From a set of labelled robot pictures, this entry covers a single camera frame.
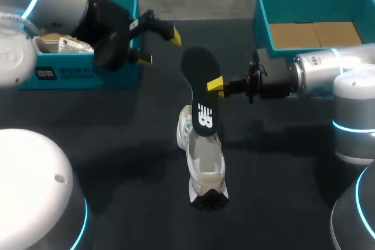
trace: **cardboard box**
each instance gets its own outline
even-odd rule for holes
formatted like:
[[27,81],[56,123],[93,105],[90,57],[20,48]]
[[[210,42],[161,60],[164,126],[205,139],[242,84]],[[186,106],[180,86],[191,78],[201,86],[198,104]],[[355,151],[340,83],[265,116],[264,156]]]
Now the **cardboard box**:
[[[127,8],[133,18],[139,17],[138,0],[113,0]],[[60,35],[46,36],[48,39]],[[141,48],[142,36],[130,41],[130,47]],[[124,62],[117,71],[94,66],[92,53],[38,54],[35,73],[20,85],[20,89],[132,89],[138,88],[142,66]]]
[[349,47],[362,44],[353,22],[272,23],[277,49]]
[[257,0],[253,31],[258,49],[292,63],[297,54],[375,43],[374,19],[375,0]]

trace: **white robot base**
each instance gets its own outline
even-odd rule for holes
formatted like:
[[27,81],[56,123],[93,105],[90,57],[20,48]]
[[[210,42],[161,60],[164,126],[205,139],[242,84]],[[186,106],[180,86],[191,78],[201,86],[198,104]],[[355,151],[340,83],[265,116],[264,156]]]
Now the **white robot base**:
[[92,250],[93,219],[64,152],[47,137],[0,130],[0,250]]

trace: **teal box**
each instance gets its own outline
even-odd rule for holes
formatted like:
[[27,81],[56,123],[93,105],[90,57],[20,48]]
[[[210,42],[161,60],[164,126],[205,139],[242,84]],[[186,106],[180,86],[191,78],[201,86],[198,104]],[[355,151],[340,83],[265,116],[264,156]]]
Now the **teal box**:
[[266,48],[270,58],[291,61],[297,54],[323,48],[276,49],[270,23],[353,22],[362,43],[375,42],[374,0],[257,0],[254,36],[258,49]]
[[[133,19],[139,16],[138,0],[113,1],[127,8]],[[130,46],[141,48],[142,37],[132,40]],[[142,70],[140,64],[125,63],[124,67],[118,71],[107,71],[95,68],[93,57],[93,54],[85,53],[38,54],[35,73],[20,86],[20,89],[129,89],[138,87]]]

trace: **cardboard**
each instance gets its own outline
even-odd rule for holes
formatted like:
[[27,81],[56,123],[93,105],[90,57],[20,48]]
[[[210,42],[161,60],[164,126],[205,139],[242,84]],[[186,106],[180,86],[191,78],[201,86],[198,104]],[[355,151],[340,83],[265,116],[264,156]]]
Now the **cardboard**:
[[348,47],[362,44],[352,22],[272,23],[277,49]]
[[362,44],[352,22],[321,22],[313,25],[322,47],[348,47]]
[[277,49],[320,47],[312,23],[272,23],[270,29]]

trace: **cable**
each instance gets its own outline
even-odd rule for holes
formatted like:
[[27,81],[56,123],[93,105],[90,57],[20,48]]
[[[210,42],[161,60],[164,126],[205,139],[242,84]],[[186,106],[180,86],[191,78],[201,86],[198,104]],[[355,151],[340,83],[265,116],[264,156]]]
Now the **cable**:
[[27,19],[22,19],[21,16],[11,13],[2,13],[0,12],[0,20],[11,20],[13,22],[18,22],[24,26],[26,26],[31,32],[36,35],[43,33],[40,29],[38,29],[32,22]]

